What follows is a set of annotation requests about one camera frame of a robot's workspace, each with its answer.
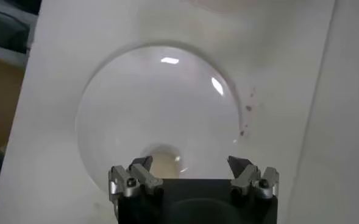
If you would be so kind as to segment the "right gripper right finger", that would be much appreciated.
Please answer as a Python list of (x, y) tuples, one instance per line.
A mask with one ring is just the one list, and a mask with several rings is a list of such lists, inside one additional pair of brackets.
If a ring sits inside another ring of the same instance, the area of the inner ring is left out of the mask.
[(279, 195), (279, 172), (267, 167), (264, 172), (245, 158), (227, 158), (234, 179), (230, 180), (233, 189), (243, 196), (254, 194), (257, 198), (272, 198)]

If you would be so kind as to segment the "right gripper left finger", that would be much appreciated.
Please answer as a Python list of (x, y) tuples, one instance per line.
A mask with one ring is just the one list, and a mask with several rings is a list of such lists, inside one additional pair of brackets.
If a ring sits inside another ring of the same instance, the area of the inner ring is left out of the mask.
[(143, 187), (147, 195), (159, 197), (163, 194), (163, 180), (149, 171), (152, 156), (135, 158), (128, 168), (113, 166), (108, 171), (108, 197), (114, 203), (120, 198), (132, 198), (141, 194)]

